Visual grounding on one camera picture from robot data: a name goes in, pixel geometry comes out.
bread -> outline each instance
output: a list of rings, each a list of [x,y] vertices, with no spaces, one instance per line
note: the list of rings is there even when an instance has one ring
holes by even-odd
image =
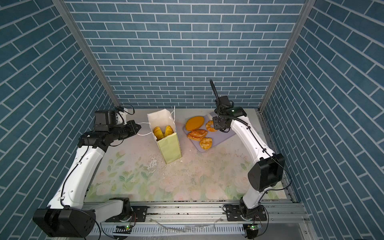
[[[205,127],[207,128],[208,131],[210,131],[210,132],[216,132],[217,131],[216,129],[211,127],[213,124],[214,124],[214,122],[212,120],[207,122]]]
[[[155,137],[157,137],[156,141],[161,140],[161,139],[164,138],[164,134],[162,133],[160,127],[155,127],[153,129],[153,134],[155,135]]]
[[[172,127],[171,126],[167,126],[166,127],[166,132],[165,132],[165,134],[164,134],[164,137],[166,137],[166,136],[168,136],[168,135],[171,135],[173,133],[173,129],[172,129]]]
[[[200,146],[202,149],[204,150],[208,150],[212,147],[212,138],[210,137],[204,137],[201,141],[200,141]]]
[[[185,129],[187,131],[194,131],[196,129],[199,129],[201,126],[203,126],[204,122],[205,122],[204,117],[201,117],[201,116],[190,118],[185,124]]]
[[[192,131],[188,134],[188,138],[195,140],[195,141],[201,141],[203,137],[205,137],[208,134],[208,132],[204,129],[197,129],[195,131]]]

blue brick wall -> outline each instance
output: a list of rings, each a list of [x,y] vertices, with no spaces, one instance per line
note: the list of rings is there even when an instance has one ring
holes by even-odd
[[[45,239],[32,215],[109,102],[51,0],[0,0],[0,239]]]
[[[383,239],[383,13],[317,0],[266,107],[321,239]]]
[[[121,103],[257,107],[304,0],[66,1]]]

table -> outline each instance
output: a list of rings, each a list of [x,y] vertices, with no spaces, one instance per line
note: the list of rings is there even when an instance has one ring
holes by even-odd
[[[137,109],[130,119],[147,122],[147,114],[159,109]],[[109,147],[95,173],[85,202],[105,202],[113,197],[130,201],[210,201],[237,200],[248,190],[249,153],[237,135],[209,151],[200,153],[182,130],[193,116],[213,109],[176,109],[175,123],[182,158],[165,164],[151,134],[135,135],[116,147]],[[254,109],[245,109],[252,126],[265,141]],[[142,123],[140,134],[149,133]],[[282,188],[279,182],[275,189]],[[270,191],[263,198],[286,199],[283,190]]]

yellow-green paper bag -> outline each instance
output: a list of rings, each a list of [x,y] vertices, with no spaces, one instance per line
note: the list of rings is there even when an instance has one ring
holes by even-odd
[[[165,132],[167,125],[171,126],[173,129],[173,133],[171,135],[157,141],[157,145],[164,157],[165,162],[170,163],[181,158],[179,139],[177,138],[175,120],[172,117],[172,114],[167,109],[163,109],[154,113],[149,113],[147,116],[149,127],[151,128],[152,136],[155,141],[157,139],[153,134],[153,129],[155,127],[159,126],[162,132]]]

purple tray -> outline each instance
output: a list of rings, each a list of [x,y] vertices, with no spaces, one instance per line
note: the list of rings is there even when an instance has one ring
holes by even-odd
[[[215,112],[212,112],[210,113],[209,115],[211,115],[212,117],[215,117],[217,116],[217,114]],[[209,116],[208,115],[205,115],[203,116],[204,117],[204,124],[203,126],[200,127],[200,129],[204,129],[204,130],[207,130],[205,128],[205,124],[210,120]],[[187,131],[185,129],[185,125],[183,127],[183,131],[186,135],[188,135],[190,132]],[[205,136],[205,137],[210,137],[212,138],[212,147],[210,149],[212,149],[214,146],[218,145],[219,143],[227,140],[228,138],[232,137],[233,135],[235,135],[236,133],[234,131],[229,130],[229,132],[225,133],[225,132],[220,132],[220,130],[217,130],[216,132],[210,132],[208,131],[208,134]],[[199,152],[206,152],[208,150],[204,150],[200,147],[200,142],[199,141],[194,141],[194,140],[191,140],[190,141],[192,142],[192,144],[195,146],[195,148],[199,151]]]

